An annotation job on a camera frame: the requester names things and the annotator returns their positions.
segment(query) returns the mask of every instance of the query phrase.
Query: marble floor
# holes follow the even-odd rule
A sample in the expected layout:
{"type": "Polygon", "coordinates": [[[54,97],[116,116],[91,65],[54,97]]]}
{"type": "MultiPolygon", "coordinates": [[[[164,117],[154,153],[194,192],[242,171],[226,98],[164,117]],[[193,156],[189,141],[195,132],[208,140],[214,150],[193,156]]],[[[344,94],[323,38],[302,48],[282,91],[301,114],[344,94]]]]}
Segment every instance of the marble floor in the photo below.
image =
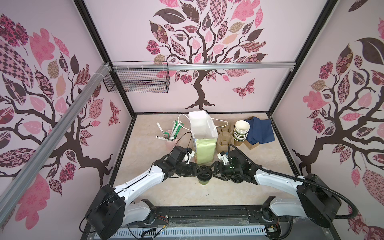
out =
{"type": "MultiPolygon", "coordinates": [[[[226,120],[235,123],[252,116],[267,119],[267,115],[261,114],[210,114],[212,118],[226,120]]],[[[151,166],[152,162],[169,153],[164,141],[156,139],[161,132],[156,123],[159,122],[164,131],[172,128],[172,122],[177,120],[177,114],[138,115],[135,121],[128,146],[120,165],[115,185],[123,184],[151,166]]],[[[189,128],[188,120],[181,116],[180,120],[189,128]]],[[[222,122],[214,120],[216,126],[222,122]]],[[[187,130],[181,129],[178,136],[182,136],[187,130]]],[[[190,135],[186,134],[178,145],[187,147],[190,135]]],[[[275,141],[261,144],[249,150],[244,144],[239,149],[243,151],[255,163],[277,172],[292,175],[292,170],[284,155],[284,152],[275,135],[275,141]]],[[[207,185],[201,185],[196,177],[180,177],[166,179],[145,193],[140,195],[135,202],[148,199],[155,206],[185,206],[185,205],[248,205],[262,204],[269,196],[293,198],[272,187],[255,185],[243,181],[240,184],[232,181],[224,182],[212,178],[207,185]]]]}

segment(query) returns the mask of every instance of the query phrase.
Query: aluminum rail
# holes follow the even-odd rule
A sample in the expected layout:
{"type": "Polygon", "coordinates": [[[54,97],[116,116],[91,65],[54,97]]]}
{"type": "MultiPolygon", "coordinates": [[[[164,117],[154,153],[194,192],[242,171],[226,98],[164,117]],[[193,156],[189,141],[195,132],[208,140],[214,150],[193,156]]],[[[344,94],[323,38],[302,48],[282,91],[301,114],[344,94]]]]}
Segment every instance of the aluminum rail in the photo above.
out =
{"type": "Polygon", "coordinates": [[[103,63],[99,67],[89,83],[84,87],[81,94],[75,99],[73,104],[68,108],[68,111],[62,118],[60,118],[59,122],[52,129],[52,132],[37,148],[35,154],[33,154],[31,159],[23,166],[19,174],[4,191],[0,197],[0,225],[2,225],[8,218],[15,205],[29,188],[35,179],[35,176],[41,170],[41,167],[47,161],[59,141],[63,138],[65,132],[79,114],[80,110],[86,104],[88,98],[104,79],[103,76],[109,73],[109,70],[108,63],[103,63]]]}
{"type": "MultiPolygon", "coordinates": [[[[113,69],[148,69],[166,68],[166,65],[145,64],[129,65],[127,62],[114,62],[113,69]]],[[[197,64],[168,64],[170,71],[205,70],[205,69],[252,69],[252,68],[294,68],[295,62],[264,62],[264,63],[197,63],[197,64]]]]}

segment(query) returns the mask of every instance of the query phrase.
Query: tree branch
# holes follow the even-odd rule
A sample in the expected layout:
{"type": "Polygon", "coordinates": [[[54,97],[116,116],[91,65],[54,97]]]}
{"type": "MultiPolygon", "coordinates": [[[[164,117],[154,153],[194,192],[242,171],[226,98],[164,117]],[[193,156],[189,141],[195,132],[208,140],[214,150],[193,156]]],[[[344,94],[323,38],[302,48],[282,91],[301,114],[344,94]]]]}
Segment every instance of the tree branch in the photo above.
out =
{"type": "Polygon", "coordinates": [[[33,135],[28,135],[28,136],[24,136],[22,135],[21,133],[19,133],[19,125],[21,124],[21,121],[23,121],[24,119],[21,118],[20,121],[18,121],[16,124],[15,124],[15,127],[14,128],[11,128],[11,127],[0,127],[0,131],[11,131],[11,132],[14,132],[19,138],[21,138],[21,140],[27,140],[27,139],[31,139],[32,141],[34,141],[35,143],[41,145],[41,141],[39,139],[37,139],[35,136],[33,135]]]}

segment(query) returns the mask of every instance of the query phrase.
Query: stack of paper bowls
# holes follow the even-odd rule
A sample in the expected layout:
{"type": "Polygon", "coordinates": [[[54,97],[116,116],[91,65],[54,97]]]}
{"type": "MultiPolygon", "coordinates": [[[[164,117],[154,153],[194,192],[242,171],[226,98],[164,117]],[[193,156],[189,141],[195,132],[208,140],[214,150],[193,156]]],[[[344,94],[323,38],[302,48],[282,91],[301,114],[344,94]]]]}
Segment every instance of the stack of paper bowls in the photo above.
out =
{"type": "Polygon", "coordinates": [[[244,120],[237,121],[233,131],[234,139],[238,142],[244,141],[247,138],[250,127],[249,123],[244,120]]]}

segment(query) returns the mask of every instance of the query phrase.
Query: black cable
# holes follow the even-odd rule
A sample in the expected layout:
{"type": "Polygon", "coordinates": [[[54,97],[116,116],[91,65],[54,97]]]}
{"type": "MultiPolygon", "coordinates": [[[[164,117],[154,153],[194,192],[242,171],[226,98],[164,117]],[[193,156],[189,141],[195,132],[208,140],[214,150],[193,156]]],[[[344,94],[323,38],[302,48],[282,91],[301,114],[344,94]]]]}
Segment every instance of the black cable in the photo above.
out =
{"type": "Polygon", "coordinates": [[[291,233],[292,226],[293,226],[293,217],[291,216],[291,219],[290,219],[290,222],[289,222],[288,231],[284,235],[282,235],[282,236],[280,236],[278,238],[274,238],[274,237],[268,236],[268,238],[271,239],[271,240],[281,240],[281,239],[284,239],[284,238],[288,237],[288,235],[291,233]]]}
{"type": "Polygon", "coordinates": [[[264,169],[262,167],[260,167],[260,165],[257,165],[256,163],[254,163],[247,155],[245,155],[239,148],[237,148],[235,145],[232,145],[230,144],[228,146],[228,157],[229,157],[229,150],[230,150],[230,147],[233,147],[234,149],[236,149],[237,151],[239,151],[239,153],[241,155],[243,155],[250,163],[252,163],[254,166],[256,166],[258,169],[268,173],[268,174],[274,174],[274,175],[278,175],[278,176],[281,176],[281,177],[286,177],[286,178],[289,178],[289,179],[292,179],[292,180],[295,180],[295,181],[299,181],[299,182],[303,182],[303,183],[306,183],[308,185],[312,185],[312,186],[315,186],[315,187],[318,187],[318,188],[321,188],[327,192],[330,192],[336,196],[338,196],[339,198],[341,198],[344,202],[346,202],[351,208],[352,208],[352,213],[351,214],[347,214],[347,215],[336,215],[335,216],[335,219],[350,219],[350,218],[354,218],[356,217],[356,215],[358,214],[358,209],[357,207],[353,204],[353,202],[351,202],[348,198],[346,198],[345,196],[341,195],[340,193],[336,192],[335,190],[332,190],[328,187],[325,187],[325,186],[322,186],[320,184],[317,184],[315,182],[311,182],[311,181],[308,181],[306,179],[302,179],[302,178],[299,178],[299,177],[294,177],[294,176],[290,176],[290,175],[287,175],[287,174],[283,174],[283,173],[280,173],[280,172],[274,172],[274,171],[271,171],[271,170],[267,170],[267,169],[264,169]]]}

